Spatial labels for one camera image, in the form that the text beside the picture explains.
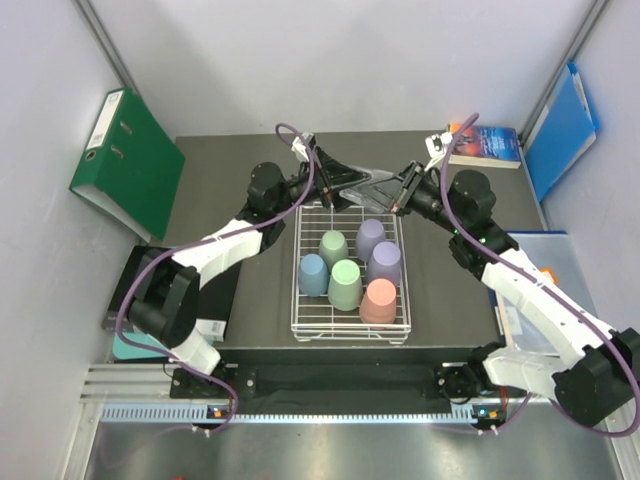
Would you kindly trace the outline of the clear plastic cup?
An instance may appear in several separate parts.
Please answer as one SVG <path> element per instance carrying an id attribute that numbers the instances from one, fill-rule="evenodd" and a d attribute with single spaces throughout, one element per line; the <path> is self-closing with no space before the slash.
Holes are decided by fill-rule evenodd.
<path id="1" fill-rule="evenodd" d="M 362 177 L 342 188 L 338 195 L 342 200 L 360 206 L 376 214 L 389 211 L 392 197 L 378 189 L 379 185 L 392 180 L 395 174 L 385 170 L 368 169 L 354 166 L 353 169 Z"/>

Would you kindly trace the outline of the purple cup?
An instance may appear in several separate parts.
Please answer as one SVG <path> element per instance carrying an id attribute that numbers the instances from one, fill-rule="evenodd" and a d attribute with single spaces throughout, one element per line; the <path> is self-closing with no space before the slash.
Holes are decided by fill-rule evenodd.
<path id="1" fill-rule="evenodd" d="M 377 219 L 367 219 L 361 223 L 355 241 L 356 256 L 368 262 L 375 247 L 386 240 L 384 225 Z"/>
<path id="2" fill-rule="evenodd" d="M 386 279 L 395 286 L 399 286 L 402 273 L 401 264 L 401 250 L 395 243 L 383 241 L 377 244 L 366 266 L 366 283 L 371 283 L 376 279 Z"/>

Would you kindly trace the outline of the dark green cup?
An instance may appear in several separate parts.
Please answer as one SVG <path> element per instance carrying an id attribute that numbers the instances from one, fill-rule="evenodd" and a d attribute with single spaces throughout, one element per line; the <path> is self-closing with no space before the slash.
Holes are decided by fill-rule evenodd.
<path id="1" fill-rule="evenodd" d="M 337 262 L 347 259 L 349 256 L 348 245 L 343 233 L 337 230 L 326 231 L 320 240 L 319 256 L 329 271 Z"/>

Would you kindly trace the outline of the purple cup front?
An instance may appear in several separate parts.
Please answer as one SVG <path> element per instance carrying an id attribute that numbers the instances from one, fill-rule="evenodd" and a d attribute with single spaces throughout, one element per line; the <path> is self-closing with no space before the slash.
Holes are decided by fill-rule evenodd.
<path id="1" fill-rule="evenodd" d="M 402 273 L 401 264 L 401 250 L 395 243 L 383 241 L 377 244 L 366 266 L 366 283 L 371 283 L 376 279 L 386 279 L 395 286 L 399 286 Z"/>

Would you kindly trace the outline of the light green cup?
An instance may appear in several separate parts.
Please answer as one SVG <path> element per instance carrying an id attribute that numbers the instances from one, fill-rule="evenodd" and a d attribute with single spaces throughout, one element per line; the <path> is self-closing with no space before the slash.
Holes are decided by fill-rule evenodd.
<path id="1" fill-rule="evenodd" d="M 329 303 L 340 311 L 352 311 L 360 305 L 363 285 L 356 262 L 344 259 L 333 266 L 327 295 Z"/>

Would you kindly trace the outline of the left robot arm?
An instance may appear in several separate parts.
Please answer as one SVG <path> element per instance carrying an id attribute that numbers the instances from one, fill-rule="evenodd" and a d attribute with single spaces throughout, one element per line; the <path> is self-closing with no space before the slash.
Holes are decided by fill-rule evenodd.
<path id="1" fill-rule="evenodd" d="M 116 324 L 129 322 L 151 336 L 151 349 L 193 373 L 192 384 L 205 396 L 220 394 L 227 374 L 218 366 L 220 353 L 196 327 L 201 290 L 269 249 L 285 228 L 285 216 L 299 206 L 349 206 L 359 200 L 359 187 L 374 179 L 373 170 L 340 163 L 318 146 L 297 140 L 292 150 L 299 160 L 296 175 L 285 178 L 273 162 L 255 166 L 238 214 L 188 246 L 151 249 L 120 304 Z"/>

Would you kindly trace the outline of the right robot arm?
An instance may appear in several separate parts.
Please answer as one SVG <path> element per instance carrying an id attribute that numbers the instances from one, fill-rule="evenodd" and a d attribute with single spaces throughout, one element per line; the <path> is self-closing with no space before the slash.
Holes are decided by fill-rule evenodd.
<path id="1" fill-rule="evenodd" d="M 576 424 L 591 429 L 628 402 L 639 400 L 639 334 L 617 331 L 555 285 L 516 240 L 492 218 L 496 196 L 476 170 L 446 180 L 445 168 L 411 163 L 385 172 L 361 192 L 378 213 L 417 213 L 450 232 L 454 260 L 511 303 L 551 344 L 553 354 L 504 343 L 479 347 L 463 367 L 464 395 L 499 387 L 540 395 Z"/>

